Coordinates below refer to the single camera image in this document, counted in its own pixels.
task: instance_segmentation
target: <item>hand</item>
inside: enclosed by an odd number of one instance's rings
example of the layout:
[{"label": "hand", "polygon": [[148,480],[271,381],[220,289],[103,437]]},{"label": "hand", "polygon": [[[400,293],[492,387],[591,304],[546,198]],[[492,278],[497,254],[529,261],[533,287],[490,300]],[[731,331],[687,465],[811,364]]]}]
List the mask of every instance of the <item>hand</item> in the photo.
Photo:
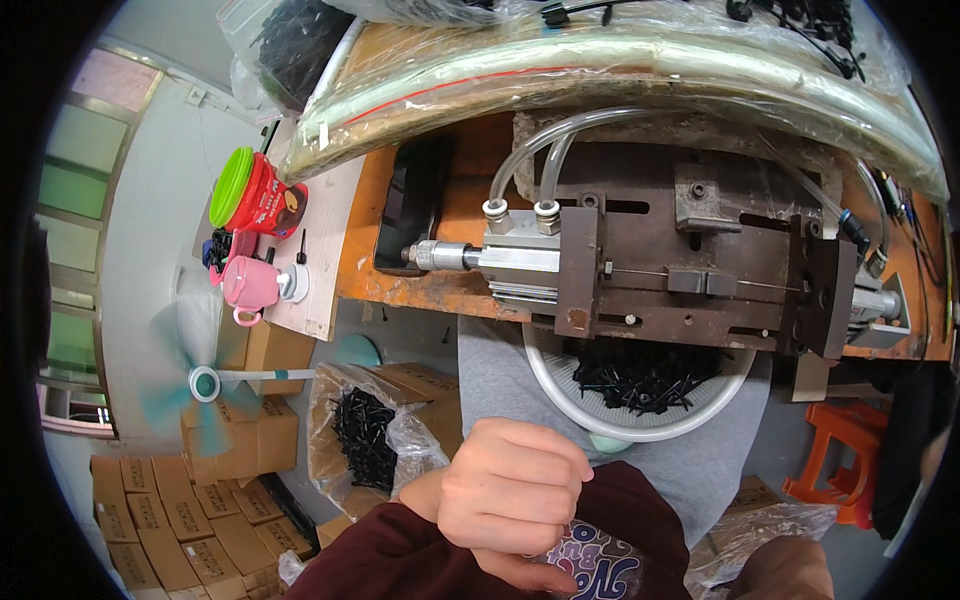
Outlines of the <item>hand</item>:
[{"label": "hand", "polygon": [[553,429],[479,420],[443,474],[437,526],[469,548],[480,568],[516,588],[575,591],[572,577],[521,555],[556,545],[592,478],[584,451]]}]

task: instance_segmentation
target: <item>electric fan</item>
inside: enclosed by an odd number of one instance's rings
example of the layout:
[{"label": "electric fan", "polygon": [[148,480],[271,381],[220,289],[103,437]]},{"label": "electric fan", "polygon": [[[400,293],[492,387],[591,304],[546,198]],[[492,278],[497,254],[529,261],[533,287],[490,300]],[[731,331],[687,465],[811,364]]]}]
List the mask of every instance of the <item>electric fan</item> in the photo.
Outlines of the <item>electric fan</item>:
[{"label": "electric fan", "polygon": [[[165,379],[155,379],[138,386],[140,406],[150,427],[161,435],[177,430],[180,415],[193,411],[192,421],[198,424],[198,438],[193,451],[197,456],[216,456],[231,448],[232,442],[221,419],[217,418],[214,400],[220,399],[232,409],[249,417],[260,410],[261,396],[248,381],[264,379],[309,379],[312,369],[294,371],[228,371],[220,367],[224,359],[243,343],[242,338],[227,333],[217,342],[218,326],[211,325],[213,315],[192,309],[188,302],[176,300],[154,316],[149,332],[158,349],[172,361],[172,370],[154,369]],[[201,331],[206,335],[184,336]]]}]

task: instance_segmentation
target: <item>wooden workbench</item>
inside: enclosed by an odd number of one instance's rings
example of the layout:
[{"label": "wooden workbench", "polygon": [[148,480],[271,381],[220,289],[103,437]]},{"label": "wooden workbench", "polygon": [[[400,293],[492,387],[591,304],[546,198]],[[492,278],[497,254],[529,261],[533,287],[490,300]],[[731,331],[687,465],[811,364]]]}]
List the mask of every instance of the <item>wooden workbench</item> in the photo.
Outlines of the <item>wooden workbench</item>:
[{"label": "wooden workbench", "polygon": [[[463,121],[442,130],[454,134],[461,143],[457,144],[451,162],[438,239],[469,242],[477,247],[483,245],[487,224],[480,206],[487,198],[493,174],[512,149],[512,123],[513,114],[508,112]],[[529,312],[496,302],[487,282],[477,272],[433,272],[423,277],[397,277],[373,268],[373,246],[393,174],[395,154],[396,146],[388,146],[366,157],[347,221],[336,278],[336,295],[393,306],[427,308],[505,321],[529,321]],[[843,166],[842,204],[861,219],[870,234],[878,237],[879,216],[876,208],[858,184],[852,167]],[[513,206],[527,204],[515,192],[512,183],[508,188],[507,200]],[[916,205],[931,249],[939,260],[944,255],[942,234],[933,207],[920,198]],[[924,355],[924,335],[929,322],[931,335],[925,358],[949,360],[950,344],[944,339],[947,291],[937,289],[926,272],[918,273],[912,242],[906,230],[898,226],[892,226],[890,261],[886,273],[894,272],[900,273],[903,282],[913,335],[883,350],[847,347],[845,355],[920,359]],[[920,276],[924,277],[926,283],[929,315],[924,313]]]}]

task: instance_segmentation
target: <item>floor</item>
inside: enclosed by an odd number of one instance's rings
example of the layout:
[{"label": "floor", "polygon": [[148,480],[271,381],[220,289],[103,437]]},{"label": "floor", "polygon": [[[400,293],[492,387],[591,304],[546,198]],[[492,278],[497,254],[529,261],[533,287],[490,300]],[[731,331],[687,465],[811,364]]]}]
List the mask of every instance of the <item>floor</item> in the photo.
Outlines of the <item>floor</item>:
[{"label": "floor", "polygon": [[[317,343],[311,365],[331,361],[340,340],[350,334],[361,333],[376,345],[385,363],[419,362],[440,372],[456,374],[456,332],[455,315],[341,300],[334,339],[330,343]],[[310,383],[307,382],[301,394],[287,397],[290,405],[300,414],[300,426],[304,429],[303,417],[309,408],[309,391]],[[745,475],[757,475],[777,491],[784,477],[800,475],[813,440],[812,428],[804,422],[805,410],[805,404],[790,402],[789,390],[772,390],[754,446],[744,466]],[[339,511],[320,496],[309,482],[305,456],[305,435],[300,435],[297,468],[281,473],[280,477],[316,522],[326,522],[336,517]],[[842,448],[832,447],[824,471],[832,474],[837,466],[849,466],[851,462],[852,456],[845,454]],[[827,552],[836,597],[840,600],[859,600],[863,597],[887,563],[882,556],[887,542],[881,540],[876,531],[834,525],[824,535],[821,544]]]}]

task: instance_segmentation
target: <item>maroon sleeve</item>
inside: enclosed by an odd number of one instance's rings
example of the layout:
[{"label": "maroon sleeve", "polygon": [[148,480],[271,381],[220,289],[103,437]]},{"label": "maroon sleeve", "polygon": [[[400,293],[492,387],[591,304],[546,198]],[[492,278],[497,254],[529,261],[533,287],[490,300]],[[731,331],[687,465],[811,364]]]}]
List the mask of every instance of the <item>maroon sleeve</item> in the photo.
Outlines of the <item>maroon sleeve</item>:
[{"label": "maroon sleeve", "polygon": [[469,550],[395,502],[381,504],[321,550],[284,595],[325,598],[530,598],[480,570]]}]

